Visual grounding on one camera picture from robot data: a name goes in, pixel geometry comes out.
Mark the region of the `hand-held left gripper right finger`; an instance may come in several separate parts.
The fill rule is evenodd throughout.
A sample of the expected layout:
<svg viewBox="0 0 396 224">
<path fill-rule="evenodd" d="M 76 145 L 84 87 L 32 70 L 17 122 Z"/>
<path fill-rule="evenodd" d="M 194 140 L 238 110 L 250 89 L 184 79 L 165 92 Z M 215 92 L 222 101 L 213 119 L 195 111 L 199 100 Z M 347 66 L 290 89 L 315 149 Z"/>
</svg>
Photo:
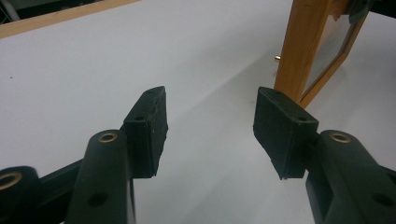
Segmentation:
<svg viewBox="0 0 396 224">
<path fill-rule="evenodd" d="M 396 224 L 396 171 L 280 91 L 258 88 L 253 132 L 281 179 L 305 178 L 316 224 Z"/>
</svg>

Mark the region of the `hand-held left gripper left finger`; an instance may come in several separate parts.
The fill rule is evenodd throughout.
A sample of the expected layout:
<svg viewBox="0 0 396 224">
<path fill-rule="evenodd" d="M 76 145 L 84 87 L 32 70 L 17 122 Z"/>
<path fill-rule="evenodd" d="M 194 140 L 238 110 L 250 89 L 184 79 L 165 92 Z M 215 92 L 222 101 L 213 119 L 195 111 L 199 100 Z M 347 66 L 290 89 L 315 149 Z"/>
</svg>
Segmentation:
<svg viewBox="0 0 396 224">
<path fill-rule="evenodd" d="M 64 224 L 135 224 L 134 180 L 157 174 L 167 131 L 159 86 L 142 93 L 120 129 L 93 135 Z"/>
</svg>

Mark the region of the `white paper sheet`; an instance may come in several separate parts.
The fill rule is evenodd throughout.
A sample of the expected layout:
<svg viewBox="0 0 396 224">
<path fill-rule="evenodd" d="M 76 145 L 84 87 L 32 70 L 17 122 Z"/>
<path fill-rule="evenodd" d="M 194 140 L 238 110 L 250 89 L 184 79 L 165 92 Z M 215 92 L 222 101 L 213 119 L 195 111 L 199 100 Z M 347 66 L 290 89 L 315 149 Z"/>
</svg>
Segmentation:
<svg viewBox="0 0 396 224">
<path fill-rule="evenodd" d="M 134 183 L 138 224 L 315 224 L 252 125 L 276 77 L 292 0 L 140 0 L 21 35 L 0 31 L 0 170 L 49 174 L 163 86 L 158 174 Z"/>
</svg>

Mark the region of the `wooden picture frame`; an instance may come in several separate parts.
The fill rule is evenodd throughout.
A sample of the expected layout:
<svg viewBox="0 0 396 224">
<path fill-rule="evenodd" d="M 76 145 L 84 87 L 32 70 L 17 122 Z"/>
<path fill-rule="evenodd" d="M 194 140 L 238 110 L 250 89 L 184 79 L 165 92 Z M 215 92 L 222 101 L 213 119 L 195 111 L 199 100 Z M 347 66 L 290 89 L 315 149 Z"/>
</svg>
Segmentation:
<svg viewBox="0 0 396 224">
<path fill-rule="evenodd" d="M 348 20 L 352 0 L 293 0 L 275 89 L 308 106 L 351 51 L 365 17 Z"/>
</svg>

